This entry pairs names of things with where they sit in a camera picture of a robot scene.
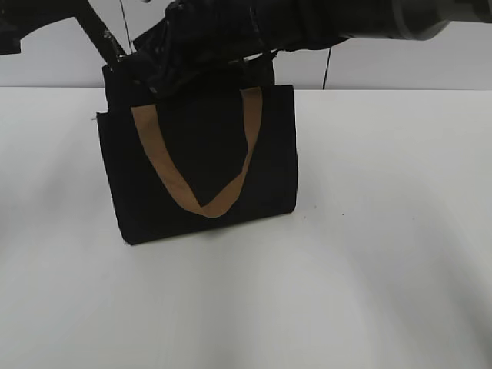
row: table surface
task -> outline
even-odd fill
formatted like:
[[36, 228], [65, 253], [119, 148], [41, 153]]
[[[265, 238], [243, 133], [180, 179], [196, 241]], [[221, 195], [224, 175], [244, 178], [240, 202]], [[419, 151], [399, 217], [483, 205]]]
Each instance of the table surface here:
[[492, 367], [492, 92], [297, 91], [293, 215], [130, 248], [102, 89], [0, 89], [2, 369]]

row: black cable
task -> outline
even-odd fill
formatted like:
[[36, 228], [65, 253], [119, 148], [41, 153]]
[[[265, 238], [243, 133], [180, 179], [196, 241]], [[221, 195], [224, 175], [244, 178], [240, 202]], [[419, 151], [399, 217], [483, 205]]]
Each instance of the black cable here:
[[131, 45], [130, 31], [128, 29], [128, 21], [126, 19], [125, 7], [123, 6], [123, 0], [120, 0], [121, 13], [123, 14], [123, 20], [125, 21], [126, 37], [128, 38], [128, 45], [130, 46], [130, 52], [133, 52], [133, 46]]
[[323, 89], [326, 89], [326, 82], [328, 79], [328, 71], [330, 69], [330, 60], [331, 60], [331, 48], [330, 51], [328, 52], [328, 60], [326, 61], [326, 70], [324, 71], [324, 82], [323, 82]]

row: tan handle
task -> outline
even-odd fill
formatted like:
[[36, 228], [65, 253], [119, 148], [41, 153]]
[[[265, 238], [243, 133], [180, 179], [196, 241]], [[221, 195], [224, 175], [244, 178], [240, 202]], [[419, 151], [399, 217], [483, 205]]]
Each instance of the tan handle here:
[[244, 133], [248, 142], [248, 153], [244, 160], [243, 171], [229, 183], [208, 205], [200, 206], [190, 186], [183, 178], [169, 155], [159, 127], [155, 105], [132, 108], [138, 136], [145, 154], [151, 161], [159, 178], [172, 198], [183, 209], [206, 218], [219, 218], [226, 214], [241, 195], [244, 180], [248, 173], [254, 147], [261, 129], [263, 114], [263, 95], [261, 88], [241, 91], [244, 110]]

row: black tote bag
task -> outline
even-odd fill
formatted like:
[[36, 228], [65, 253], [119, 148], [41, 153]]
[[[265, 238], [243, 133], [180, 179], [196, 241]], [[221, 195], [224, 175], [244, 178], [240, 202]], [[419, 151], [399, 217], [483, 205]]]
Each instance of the black tote bag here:
[[222, 88], [217, 80], [213, 89], [155, 101], [108, 67], [105, 80], [109, 112], [98, 115], [98, 129], [115, 213], [129, 244], [295, 209], [291, 86]]

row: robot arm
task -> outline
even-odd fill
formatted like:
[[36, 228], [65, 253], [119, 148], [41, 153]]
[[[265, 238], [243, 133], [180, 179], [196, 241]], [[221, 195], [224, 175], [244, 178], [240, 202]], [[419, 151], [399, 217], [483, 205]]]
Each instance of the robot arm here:
[[449, 22], [492, 22], [492, 0], [175, 0], [123, 49], [87, 0], [0, 0], [0, 55], [44, 25], [76, 17], [110, 65], [158, 96], [210, 68], [270, 51], [330, 48], [347, 38], [425, 40]]

